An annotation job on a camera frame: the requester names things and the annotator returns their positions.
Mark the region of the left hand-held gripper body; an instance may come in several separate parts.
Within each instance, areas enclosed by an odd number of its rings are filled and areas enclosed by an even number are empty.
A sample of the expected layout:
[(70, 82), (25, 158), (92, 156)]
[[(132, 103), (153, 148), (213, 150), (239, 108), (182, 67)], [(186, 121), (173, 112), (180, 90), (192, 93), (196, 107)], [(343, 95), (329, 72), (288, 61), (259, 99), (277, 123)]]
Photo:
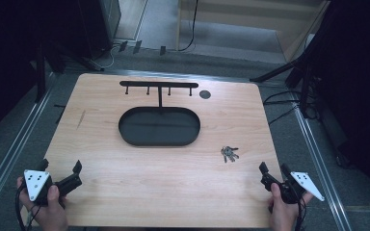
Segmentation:
[(59, 182), (53, 182), (50, 173), (47, 171), (26, 169), (24, 177), (29, 199), (40, 206), (48, 205), (47, 195), (52, 185), (55, 185), (59, 190), (59, 203), (62, 206), (65, 205), (63, 197), (82, 185), (78, 173), (72, 173)]

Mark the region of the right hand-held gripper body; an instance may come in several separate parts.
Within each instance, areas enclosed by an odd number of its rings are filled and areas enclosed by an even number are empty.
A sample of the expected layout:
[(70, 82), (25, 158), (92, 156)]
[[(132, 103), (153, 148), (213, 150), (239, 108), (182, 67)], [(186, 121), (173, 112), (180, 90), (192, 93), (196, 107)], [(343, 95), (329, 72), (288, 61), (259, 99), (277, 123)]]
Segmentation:
[(281, 198), (287, 204), (298, 203), (304, 193), (311, 193), (320, 201), (325, 200), (307, 172), (291, 171), (286, 175), (286, 180), (283, 183), (280, 183), (270, 173), (265, 172), (262, 174), (261, 183), (267, 191), (271, 190), (273, 183), (278, 184)]

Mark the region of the bunch of metal keys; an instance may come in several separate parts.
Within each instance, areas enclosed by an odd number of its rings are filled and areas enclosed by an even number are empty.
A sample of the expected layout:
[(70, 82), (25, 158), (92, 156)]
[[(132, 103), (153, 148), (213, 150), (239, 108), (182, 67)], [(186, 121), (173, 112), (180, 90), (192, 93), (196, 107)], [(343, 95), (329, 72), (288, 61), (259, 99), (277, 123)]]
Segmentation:
[(221, 149), (221, 153), (224, 156), (224, 161), (227, 163), (228, 161), (235, 162), (239, 156), (235, 153), (237, 150), (237, 147), (230, 147), (230, 146), (224, 146)]

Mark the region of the black key rack with tray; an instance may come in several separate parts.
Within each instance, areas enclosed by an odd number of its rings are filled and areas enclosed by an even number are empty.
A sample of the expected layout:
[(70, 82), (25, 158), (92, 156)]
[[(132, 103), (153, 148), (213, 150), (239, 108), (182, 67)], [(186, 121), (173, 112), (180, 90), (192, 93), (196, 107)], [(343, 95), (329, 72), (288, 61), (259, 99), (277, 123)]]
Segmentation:
[(129, 88), (145, 87), (146, 93), (157, 88), (158, 105), (134, 107), (127, 110), (119, 119), (119, 133), (129, 144), (134, 146), (185, 146), (198, 138), (200, 119), (188, 108), (165, 107), (163, 105), (163, 88), (188, 89), (189, 95), (198, 87), (198, 83), (120, 81)]

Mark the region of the person's left hand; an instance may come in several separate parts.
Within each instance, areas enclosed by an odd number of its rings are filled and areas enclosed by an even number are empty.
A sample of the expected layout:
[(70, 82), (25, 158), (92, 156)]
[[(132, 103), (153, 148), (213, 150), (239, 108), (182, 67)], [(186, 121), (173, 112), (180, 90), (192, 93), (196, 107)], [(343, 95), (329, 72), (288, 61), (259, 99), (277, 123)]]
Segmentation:
[(67, 231), (68, 221), (65, 209), (59, 203), (60, 192), (52, 185), (47, 193), (46, 207), (38, 207), (29, 199), (26, 190), (20, 193), (20, 202), (35, 217), (42, 231)]

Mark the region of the person's right hand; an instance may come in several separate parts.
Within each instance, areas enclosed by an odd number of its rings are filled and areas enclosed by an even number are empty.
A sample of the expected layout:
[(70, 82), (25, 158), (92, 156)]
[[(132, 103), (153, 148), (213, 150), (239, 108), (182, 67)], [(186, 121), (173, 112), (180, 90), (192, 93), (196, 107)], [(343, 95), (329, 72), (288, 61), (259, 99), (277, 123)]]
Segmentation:
[(270, 215), (271, 229), (273, 231), (292, 231), (299, 216), (298, 206), (283, 202), (278, 185), (272, 186), (271, 194), (270, 205), (273, 207), (273, 212)]

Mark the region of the black upright stand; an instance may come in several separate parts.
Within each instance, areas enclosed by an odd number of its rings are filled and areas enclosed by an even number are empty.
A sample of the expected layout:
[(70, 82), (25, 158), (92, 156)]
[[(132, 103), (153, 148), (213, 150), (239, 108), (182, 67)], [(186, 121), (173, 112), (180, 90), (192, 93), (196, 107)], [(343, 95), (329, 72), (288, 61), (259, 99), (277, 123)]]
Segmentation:
[(41, 42), (37, 47), (37, 59), (36, 59), (36, 72), (37, 72), (37, 97), (36, 102), (40, 102), (45, 94), (46, 90), (46, 78), (45, 78), (45, 58), (43, 51), (43, 43)]

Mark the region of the black stand leg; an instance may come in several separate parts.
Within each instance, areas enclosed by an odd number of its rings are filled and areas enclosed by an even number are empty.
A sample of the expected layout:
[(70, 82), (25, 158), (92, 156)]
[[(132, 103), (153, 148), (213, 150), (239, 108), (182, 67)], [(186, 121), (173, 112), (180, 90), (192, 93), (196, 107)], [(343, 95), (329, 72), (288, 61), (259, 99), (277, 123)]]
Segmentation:
[(304, 59), (297, 58), (297, 59), (295, 59), (295, 60), (293, 60), (293, 61), (291, 61), (287, 64), (284, 64), (284, 65), (282, 65), (282, 66), (280, 66), (280, 67), (278, 67), (278, 68), (276, 68), (276, 69), (274, 69), (274, 70), (272, 70), (272, 71), (270, 71), (270, 72), (268, 72), (264, 75), (261, 75), (259, 77), (255, 77), (255, 78), (250, 78), (250, 81), (255, 82), (255, 83), (263, 83), (263, 82), (265, 82), (269, 79), (272, 79), (272, 78), (278, 76), (279, 74), (281, 74), (281, 73), (283, 73), (283, 72), (285, 72), (289, 69), (292, 69), (294, 67), (298, 67), (299, 65), (304, 64), (304, 63), (305, 63)]

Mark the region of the dark cabinet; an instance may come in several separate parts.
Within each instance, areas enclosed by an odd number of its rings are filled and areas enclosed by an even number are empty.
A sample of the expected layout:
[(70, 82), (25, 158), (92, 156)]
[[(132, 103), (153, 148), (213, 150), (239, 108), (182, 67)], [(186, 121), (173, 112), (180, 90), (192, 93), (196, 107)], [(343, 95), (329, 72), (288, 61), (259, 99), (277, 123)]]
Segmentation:
[(83, 23), (83, 56), (93, 58), (109, 51), (119, 27), (119, 0), (78, 0)]

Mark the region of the light wooden furniture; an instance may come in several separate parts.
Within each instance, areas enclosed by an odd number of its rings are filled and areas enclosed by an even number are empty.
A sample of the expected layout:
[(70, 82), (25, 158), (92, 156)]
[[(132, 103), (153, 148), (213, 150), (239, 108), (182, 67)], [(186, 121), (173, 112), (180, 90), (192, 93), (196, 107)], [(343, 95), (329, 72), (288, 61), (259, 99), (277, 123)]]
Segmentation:
[(287, 62), (294, 59), (306, 37), (317, 31), (329, 0), (177, 0), (176, 48), (180, 22), (197, 10), (196, 21), (274, 30)]

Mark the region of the metal floor rail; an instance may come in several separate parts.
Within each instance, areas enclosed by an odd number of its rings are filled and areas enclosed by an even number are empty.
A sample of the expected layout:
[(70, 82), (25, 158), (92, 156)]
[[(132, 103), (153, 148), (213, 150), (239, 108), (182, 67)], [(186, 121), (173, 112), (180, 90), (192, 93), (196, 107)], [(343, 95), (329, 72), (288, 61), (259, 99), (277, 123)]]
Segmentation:
[(352, 225), (348, 219), (347, 213), (345, 212), (338, 191), (331, 180), (320, 147), (313, 135), (313, 131), (310, 128), (309, 122), (306, 118), (304, 118), (299, 109), (295, 110), (295, 115), (302, 130), (302, 134), (304, 136), (311, 159), (321, 181), (324, 196), (328, 201), (337, 229), (338, 231), (353, 231)]
[(0, 193), (39, 121), (58, 79), (59, 75), (51, 72), (45, 78), (46, 91), (41, 99), (35, 99), (38, 89), (32, 88), (0, 123)]

